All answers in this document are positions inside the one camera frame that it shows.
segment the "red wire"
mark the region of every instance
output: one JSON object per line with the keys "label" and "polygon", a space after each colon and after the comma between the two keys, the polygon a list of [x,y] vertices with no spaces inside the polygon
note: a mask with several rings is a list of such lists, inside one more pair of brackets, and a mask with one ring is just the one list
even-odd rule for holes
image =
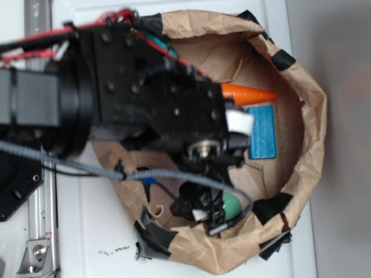
{"label": "red wire", "polygon": [[[102,13],[97,18],[97,20],[94,21],[93,23],[79,25],[77,28],[87,29],[87,28],[92,28],[92,27],[103,26],[103,25],[107,25],[109,21],[112,22],[112,23],[115,23],[119,19],[123,19],[128,24],[132,24],[135,20],[135,14],[129,9],[120,10],[118,12],[107,11],[107,12]],[[73,32],[73,27],[70,26],[70,25],[65,25],[61,29],[55,29],[55,30],[41,32],[41,33],[38,33],[36,35],[28,36],[28,37],[26,37],[26,38],[24,38],[24,39],[22,39],[18,42],[33,41],[33,40],[36,40],[36,39],[46,38],[48,36],[65,34],[65,33],[68,33],[68,32]],[[176,61],[178,61],[179,63],[181,63],[183,65],[190,66],[190,63],[186,62],[183,59],[175,57],[168,50],[165,50],[165,49],[161,48],[155,42],[146,38],[141,32],[137,32],[137,34],[141,39],[145,40],[155,50],[157,50],[160,53],[166,55],[167,57],[175,59]],[[5,57],[1,58],[1,61],[3,62],[3,67],[5,67],[11,61],[25,60],[25,59],[31,59],[31,58],[52,58],[55,55],[56,55],[56,53],[52,50],[35,50],[35,51],[30,51],[30,52],[24,52],[23,54],[5,56]],[[197,68],[197,72],[201,76],[203,76],[203,72],[199,68]]]}
{"label": "red wire", "polygon": [[[152,40],[146,38],[141,32],[137,32],[139,38],[145,40],[145,42],[147,42],[152,48],[154,48],[155,50],[159,51],[160,53],[164,54],[165,56],[169,57],[169,58],[172,58],[174,60],[176,60],[177,62],[179,62],[180,64],[183,64],[183,65],[186,65],[186,66],[190,66],[191,64],[186,62],[185,60],[181,59],[181,58],[178,58],[178,57],[175,57],[174,55],[171,54],[170,51],[168,50],[165,50],[163,49],[162,47],[158,46],[155,42],[153,42]],[[197,72],[201,75],[201,76],[204,76],[203,72],[197,68]]]}
{"label": "red wire", "polygon": [[[117,22],[118,19],[123,18],[127,23],[131,24],[133,23],[135,19],[134,13],[129,10],[129,9],[124,9],[120,10],[118,12],[104,12],[101,14],[96,21],[93,23],[87,23],[83,25],[77,26],[78,29],[87,29],[87,28],[92,28],[92,27],[98,27],[98,26],[104,26],[108,24],[108,19],[111,22]],[[70,25],[65,25],[61,29],[54,29],[54,30],[49,30],[45,32],[38,33],[36,35],[28,36],[24,39],[21,39],[17,42],[26,42],[26,41],[33,41],[35,39],[41,39],[41,38],[46,38],[48,36],[54,36],[54,35],[60,35],[60,34],[65,34],[68,32],[72,32],[73,28]]]}
{"label": "red wire", "polygon": [[12,61],[17,60],[26,60],[32,58],[53,58],[56,53],[49,49],[43,50],[34,50],[29,52],[24,52],[22,54],[11,55],[11,56],[4,56],[2,57],[1,61],[3,62],[3,67],[7,66]]}

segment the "gray braided cable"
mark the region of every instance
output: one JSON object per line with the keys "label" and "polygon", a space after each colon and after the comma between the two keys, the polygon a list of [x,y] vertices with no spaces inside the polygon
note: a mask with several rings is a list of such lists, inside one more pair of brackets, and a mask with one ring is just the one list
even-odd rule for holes
{"label": "gray braided cable", "polygon": [[0,140],[0,151],[11,153],[12,155],[22,156],[31,160],[50,162],[70,168],[75,168],[99,177],[109,178],[111,180],[143,180],[145,178],[177,178],[180,180],[187,180],[195,184],[208,186],[216,190],[229,191],[231,193],[240,195],[248,202],[249,210],[252,209],[253,201],[245,192],[231,186],[226,186],[221,182],[212,180],[211,178],[203,177],[201,175],[185,173],[178,170],[153,169],[139,171],[125,176],[123,173],[120,173],[118,171],[107,170],[101,167],[95,167],[72,160],[62,160],[56,156],[50,156],[41,151],[2,140]]}
{"label": "gray braided cable", "polygon": [[43,153],[36,149],[31,149],[28,147],[20,146],[17,144],[9,143],[0,140],[0,151],[11,153],[12,155],[22,156],[31,160],[50,162],[54,164],[59,164],[67,166],[70,168],[75,168],[82,170],[99,177],[109,178],[111,180],[122,180],[123,174],[117,171],[106,170],[101,167],[95,167],[84,163],[79,163],[72,160],[62,160],[56,156],[50,156],[47,153]]}

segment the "green ball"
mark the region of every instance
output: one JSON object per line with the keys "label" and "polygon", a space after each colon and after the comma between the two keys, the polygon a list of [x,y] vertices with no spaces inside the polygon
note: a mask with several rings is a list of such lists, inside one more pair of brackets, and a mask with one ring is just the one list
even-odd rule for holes
{"label": "green ball", "polygon": [[228,192],[223,192],[224,212],[226,220],[234,218],[242,211],[242,206],[238,198]]}

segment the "orange carrot toy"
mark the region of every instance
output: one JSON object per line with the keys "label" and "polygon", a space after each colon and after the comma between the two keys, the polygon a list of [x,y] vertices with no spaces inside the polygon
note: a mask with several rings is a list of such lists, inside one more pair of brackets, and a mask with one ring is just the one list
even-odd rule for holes
{"label": "orange carrot toy", "polygon": [[221,84],[224,98],[233,98],[235,105],[249,105],[274,100],[276,93],[244,86]]}

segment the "blue block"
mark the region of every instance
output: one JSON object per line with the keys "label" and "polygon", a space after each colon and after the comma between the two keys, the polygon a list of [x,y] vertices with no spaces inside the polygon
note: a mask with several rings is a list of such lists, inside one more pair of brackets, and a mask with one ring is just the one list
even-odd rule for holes
{"label": "blue block", "polygon": [[274,133],[273,107],[251,107],[248,113],[255,117],[250,144],[250,159],[277,157]]}

